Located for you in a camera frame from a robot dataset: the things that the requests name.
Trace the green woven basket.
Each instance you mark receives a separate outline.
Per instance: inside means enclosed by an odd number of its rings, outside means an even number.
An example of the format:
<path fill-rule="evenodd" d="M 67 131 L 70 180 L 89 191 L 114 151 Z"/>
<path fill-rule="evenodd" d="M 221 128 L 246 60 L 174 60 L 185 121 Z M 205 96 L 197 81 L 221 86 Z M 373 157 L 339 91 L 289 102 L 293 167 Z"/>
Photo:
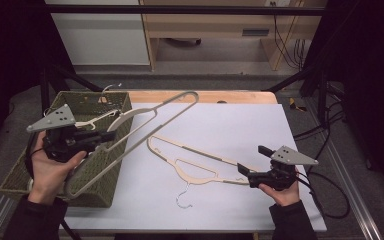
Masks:
<path fill-rule="evenodd" d="M 67 104 L 77 121 L 87 121 L 111 110 L 125 113 L 132 109 L 130 97 L 126 92 L 74 92 L 61 91 L 54 99 L 51 110 Z M 108 152 L 99 151 L 86 159 L 80 173 L 74 177 L 70 191 L 76 193 L 93 177 L 125 152 L 127 140 L 124 140 Z M 0 186 L 0 192 L 9 198 L 19 200 L 29 193 L 31 177 L 25 167 L 25 152 L 22 152 Z M 112 205 L 121 164 L 118 163 L 94 182 L 83 193 L 69 199 L 61 188 L 58 197 L 67 201 L 71 207 L 109 208 Z"/>

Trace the person's right hand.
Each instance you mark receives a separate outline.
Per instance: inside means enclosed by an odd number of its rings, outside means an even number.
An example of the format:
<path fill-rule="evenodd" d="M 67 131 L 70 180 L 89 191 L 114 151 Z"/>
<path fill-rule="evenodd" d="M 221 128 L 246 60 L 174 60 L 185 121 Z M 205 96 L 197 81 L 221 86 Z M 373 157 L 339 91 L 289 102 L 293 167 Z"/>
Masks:
<path fill-rule="evenodd" d="M 298 182 L 295 181 L 289 188 L 277 191 L 261 183 L 258 188 L 271 197 L 279 206 L 286 207 L 300 201 Z"/>

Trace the person's left hand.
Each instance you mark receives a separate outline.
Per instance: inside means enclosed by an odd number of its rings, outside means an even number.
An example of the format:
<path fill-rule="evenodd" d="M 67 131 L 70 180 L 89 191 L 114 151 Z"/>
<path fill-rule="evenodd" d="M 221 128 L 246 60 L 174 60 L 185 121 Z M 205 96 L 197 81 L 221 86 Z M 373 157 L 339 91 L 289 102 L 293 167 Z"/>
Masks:
<path fill-rule="evenodd" d="M 81 163 L 87 153 L 80 151 L 66 163 L 57 162 L 49 159 L 43 150 L 44 137 L 44 132 L 37 135 L 36 143 L 31 152 L 34 179 L 28 200 L 50 206 L 53 204 L 68 174 Z"/>

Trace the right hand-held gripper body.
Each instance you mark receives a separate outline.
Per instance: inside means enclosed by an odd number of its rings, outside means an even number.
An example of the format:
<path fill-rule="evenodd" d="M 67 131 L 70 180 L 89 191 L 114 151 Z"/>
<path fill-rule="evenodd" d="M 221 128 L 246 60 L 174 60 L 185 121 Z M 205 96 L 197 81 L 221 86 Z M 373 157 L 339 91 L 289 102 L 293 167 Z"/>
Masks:
<path fill-rule="evenodd" d="M 282 146 L 269 157 L 271 169 L 268 172 L 253 172 L 247 176 L 249 186 L 257 188 L 261 183 L 281 191 L 297 181 L 297 165 L 318 165 L 319 162 L 290 147 Z"/>

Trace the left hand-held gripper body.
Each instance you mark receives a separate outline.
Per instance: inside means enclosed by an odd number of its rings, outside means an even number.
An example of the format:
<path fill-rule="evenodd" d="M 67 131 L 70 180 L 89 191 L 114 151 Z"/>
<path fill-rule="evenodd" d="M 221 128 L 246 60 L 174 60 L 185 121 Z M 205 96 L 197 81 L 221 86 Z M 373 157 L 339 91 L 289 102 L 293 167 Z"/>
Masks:
<path fill-rule="evenodd" d="M 100 134 L 76 127 L 75 117 L 65 104 L 26 128 L 28 133 L 45 132 L 43 149 L 48 158 L 65 163 L 80 151 L 93 152 Z"/>

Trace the white paper sheet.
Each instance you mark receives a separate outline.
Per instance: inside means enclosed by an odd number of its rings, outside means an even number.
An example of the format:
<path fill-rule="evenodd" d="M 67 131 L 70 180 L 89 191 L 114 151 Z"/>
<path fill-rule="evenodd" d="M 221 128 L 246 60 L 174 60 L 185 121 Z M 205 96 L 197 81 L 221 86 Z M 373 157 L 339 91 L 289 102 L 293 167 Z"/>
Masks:
<path fill-rule="evenodd" d="M 128 138 L 128 148 L 186 106 L 173 103 L 159 109 L 156 118 Z M 152 116 L 151 112 L 136 116 L 133 129 Z M 259 145 L 273 150 L 295 145 L 279 104 L 199 103 L 153 135 L 261 172 L 269 170 L 270 160 L 258 152 Z M 269 212 L 273 201 L 258 189 L 217 182 L 191 185 L 181 202 L 192 207 L 182 209 L 176 197 L 185 187 L 145 140 L 123 159 L 111 207 L 72 207 L 66 220 L 77 230 L 111 233 L 261 232 L 274 227 Z"/>

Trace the white cabinet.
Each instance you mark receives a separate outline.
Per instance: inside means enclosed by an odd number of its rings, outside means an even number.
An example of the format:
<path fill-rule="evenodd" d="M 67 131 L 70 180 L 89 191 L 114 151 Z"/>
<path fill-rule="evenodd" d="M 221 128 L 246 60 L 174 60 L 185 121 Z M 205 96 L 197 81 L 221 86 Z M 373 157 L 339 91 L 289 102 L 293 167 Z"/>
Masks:
<path fill-rule="evenodd" d="M 53 13 L 73 65 L 148 65 L 140 14 Z"/>

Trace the black metal stand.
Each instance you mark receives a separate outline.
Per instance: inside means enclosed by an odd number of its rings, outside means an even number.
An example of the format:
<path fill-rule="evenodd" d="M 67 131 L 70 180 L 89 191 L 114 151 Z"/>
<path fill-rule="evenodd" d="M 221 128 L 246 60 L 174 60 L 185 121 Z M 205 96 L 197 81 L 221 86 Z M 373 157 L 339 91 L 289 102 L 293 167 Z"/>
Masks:
<path fill-rule="evenodd" d="M 102 92 L 99 87 L 85 78 L 77 75 L 74 71 L 69 71 L 55 64 L 47 65 L 40 73 L 40 93 L 42 112 L 45 112 L 51 105 L 49 87 L 52 87 L 56 93 L 60 91 L 69 91 L 66 80 L 73 80 L 81 86 L 93 92 Z"/>
<path fill-rule="evenodd" d="M 315 91 L 318 91 L 317 119 L 323 126 L 326 126 L 327 73 L 323 64 L 311 64 L 280 83 L 264 89 L 264 92 L 276 93 L 298 80 L 303 80 L 303 84 L 299 89 L 302 97 L 310 97 Z"/>

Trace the yellow and black tool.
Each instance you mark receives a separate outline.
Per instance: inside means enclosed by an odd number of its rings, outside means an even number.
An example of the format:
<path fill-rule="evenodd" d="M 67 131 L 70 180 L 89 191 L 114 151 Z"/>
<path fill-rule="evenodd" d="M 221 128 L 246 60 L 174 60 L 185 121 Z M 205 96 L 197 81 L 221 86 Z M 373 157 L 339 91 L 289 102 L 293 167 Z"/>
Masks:
<path fill-rule="evenodd" d="M 298 106 L 296 104 L 294 98 L 289 98 L 289 107 L 292 110 L 297 110 L 297 111 L 301 111 L 301 112 L 306 112 L 307 111 L 306 107 Z"/>

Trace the black curtain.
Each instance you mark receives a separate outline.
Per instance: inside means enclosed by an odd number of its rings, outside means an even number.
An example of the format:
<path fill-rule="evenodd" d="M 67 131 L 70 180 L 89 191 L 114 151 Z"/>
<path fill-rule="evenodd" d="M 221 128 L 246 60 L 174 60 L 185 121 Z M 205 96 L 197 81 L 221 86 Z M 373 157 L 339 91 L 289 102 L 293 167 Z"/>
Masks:
<path fill-rule="evenodd" d="M 344 86 L 344 108 L 369 159 L 384 174 L 384 0 L 327 0 L 307 64 L 316 74 L 304 95 L 319 83 Z"/>
<path fill-rule="evenodd" d="M 58 65 L 74 70 L 45 0 L 0 0 L 0 129 L 15 94 L 39 84 Z"/>

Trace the black horizontal frame bar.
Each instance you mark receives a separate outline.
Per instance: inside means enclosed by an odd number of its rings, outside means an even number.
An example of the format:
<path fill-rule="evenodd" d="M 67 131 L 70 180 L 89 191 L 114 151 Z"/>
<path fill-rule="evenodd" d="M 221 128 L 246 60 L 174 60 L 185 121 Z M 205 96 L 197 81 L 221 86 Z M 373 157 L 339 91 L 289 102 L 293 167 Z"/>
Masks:
<path fill-rule="evenodd" d="M 76 14 L 204 14 L 204 15 L 281 15 L 323 16 L 328 11 L 323 7 L 238 7 L 238 6 L 192 6 L 192 5 L 69 5 L 46 4 L 50 13 Z"/>

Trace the light wooden desk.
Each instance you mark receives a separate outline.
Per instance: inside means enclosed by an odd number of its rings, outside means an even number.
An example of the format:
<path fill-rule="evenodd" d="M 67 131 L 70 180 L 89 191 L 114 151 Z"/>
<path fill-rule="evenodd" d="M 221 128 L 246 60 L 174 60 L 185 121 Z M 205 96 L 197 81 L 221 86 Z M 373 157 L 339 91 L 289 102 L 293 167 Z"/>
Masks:
<path fill-rule="evenodd" d="M 139 0 L 145 5 L 196 5 L 238 7 L 324 7 L 327 0 Z M 286 46 L 292 39 L 311 40 L 320 22 L 318 16 L 145 14 L 147 36 L 151 39 L 242 38 L 244 28 L 266 28 L 262 43 L 271 69 L 280 68 Z"/>

